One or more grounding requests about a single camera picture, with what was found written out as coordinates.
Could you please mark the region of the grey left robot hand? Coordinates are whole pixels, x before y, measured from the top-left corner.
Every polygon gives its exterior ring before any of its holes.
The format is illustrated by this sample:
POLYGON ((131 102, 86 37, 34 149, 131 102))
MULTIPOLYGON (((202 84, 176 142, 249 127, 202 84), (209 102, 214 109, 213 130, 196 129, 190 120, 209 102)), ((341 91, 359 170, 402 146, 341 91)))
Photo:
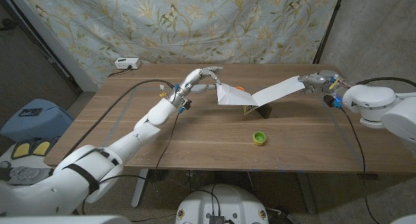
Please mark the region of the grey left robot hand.
POLYGON ((169 95, 169 102, 175 107, 178 107, 185 102, 185 96, 189 93, 199 94, 207 90, 215 90, 216 85, 222 83, 217 76, 220 70, 223 70, 223 67, 209 66, 193 70, 179 84, 178 88, 169 95), (206 77, 211 77, 216 84, 200 84, 200 81, 206 77))

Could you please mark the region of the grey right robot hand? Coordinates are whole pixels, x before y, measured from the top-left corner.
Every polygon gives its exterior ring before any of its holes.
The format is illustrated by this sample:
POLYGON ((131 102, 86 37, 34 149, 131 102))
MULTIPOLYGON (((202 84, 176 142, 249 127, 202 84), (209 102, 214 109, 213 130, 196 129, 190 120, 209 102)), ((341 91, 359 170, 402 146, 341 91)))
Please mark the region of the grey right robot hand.
POLYGON ((323 69, 317 73, 298 77, 298 81, 305 86, 305 93, 319 93, 342 98, 352 84, 340 74, 332 70, 323 69))

